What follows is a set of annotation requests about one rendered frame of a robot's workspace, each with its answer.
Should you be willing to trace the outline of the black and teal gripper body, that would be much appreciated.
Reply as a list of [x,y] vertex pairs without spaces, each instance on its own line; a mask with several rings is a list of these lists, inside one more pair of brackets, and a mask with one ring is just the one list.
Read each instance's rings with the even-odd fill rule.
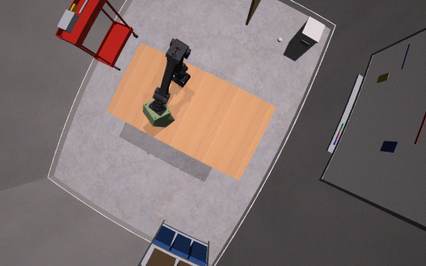
[[180,82],[184,82],[184,80],[186,79],[186,77],[184,76],[184,78],[182,78],[181,76],[180,77],[176,77],[175,75],[174,75],[174,77],[178,80],[178,81],[180,81]]

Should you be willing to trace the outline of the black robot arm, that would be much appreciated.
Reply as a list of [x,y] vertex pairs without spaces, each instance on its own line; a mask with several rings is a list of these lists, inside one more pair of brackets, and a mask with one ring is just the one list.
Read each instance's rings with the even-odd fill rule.
[[170,48],[165,55],[167,58],[167,65],[161,86],[155,89],[153,94],[153,99],[155,100],[149,104],[149,108],[160,116],[167,110],[167,108],[164,107],[164,104],[166,104],[170,96],[170,93],[168,92],[173,75],[184,78],[184,72],[188,70],[188,67],[185,63],[183,63],[183,61],[184,58],[188,59],[188,56],[191,53],[190,51],[191,49],[189,46],[181,42],[179,39],[176,38],[171,40]]

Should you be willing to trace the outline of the black control desk with knobs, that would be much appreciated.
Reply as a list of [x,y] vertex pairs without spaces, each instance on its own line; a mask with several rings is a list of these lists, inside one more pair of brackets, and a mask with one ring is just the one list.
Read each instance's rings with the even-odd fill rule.
[[185,84],[187,83],[187,81],[189,80],[189,78],[191,77],[188,73],[184,72],[184,75],[186,77],[186,79],[184,80],[184,82],[179,82],[173,75],[172,80],[176,83],[179,84],[180,86],[184,87]]

